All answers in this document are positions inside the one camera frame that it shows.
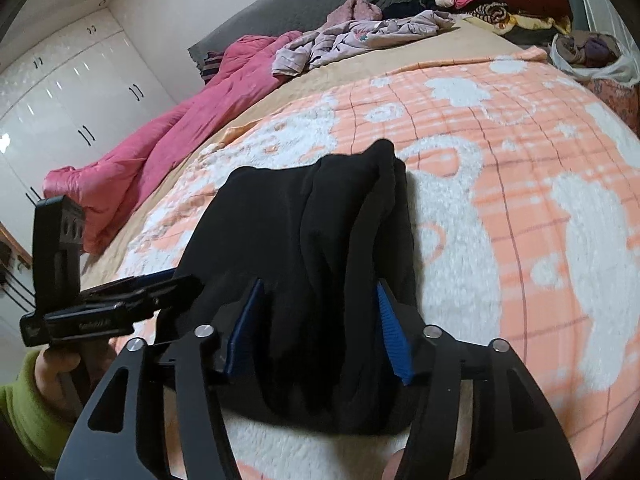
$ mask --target wooden shelf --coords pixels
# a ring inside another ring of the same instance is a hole
[[[28,269],[31,269],[31,265],[33,264],[31,255],[11,236],[11,233],[2,225],[2,222],[0,222],[0,241],[11,247],[20,263]]]

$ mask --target green clothing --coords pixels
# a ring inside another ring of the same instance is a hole
[[[0,410],[40,466],[55,468],[71,434],[72,424],[57,416],[40,395],[34,376],[36,357],[37,351],[29,352],[18,380],[0,386]]]

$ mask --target plastic bag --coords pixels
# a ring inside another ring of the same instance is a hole
[[[640,82],[640,74],[638,74],[638,70],[636,70],[629,50],[618,40],[616,40],[616,43],[620,49],[620,58],[618,58],[615,63],[603,68],[576,68],[567,63],[566,60],[558,54],[556,42],[559,36],[560,34],[556,34],[551,44],[549,57],[557,69],[573,77],[576,81],[587,82],[591,79],[613,79],[613,81],[626,87],[631,87]]]

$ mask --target blue gripper pad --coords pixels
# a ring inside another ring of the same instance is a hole
[[[414,367],[411,359],[411,347],[402,332],[402,327],[394,314],[391,301],[386,296],[385,289],[378,282],[378,305],[380,307],[380,319],[382,321],[382,335],[385,341],[386,355],[391,361],[391,367],[396,376],[400,377],[402,384],[407,386],[414,378]]]
[[[225,375],[234,377],[248,371],[252,362],[253,338],[259,319],[259,309],[264,299],[264,284],[256,280],[242,314],[226,346]]]

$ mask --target white wall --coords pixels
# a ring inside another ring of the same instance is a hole
[[[180,102],[203,86],[187,48],[254,1],[112,0],[110,9],[162,86]]]

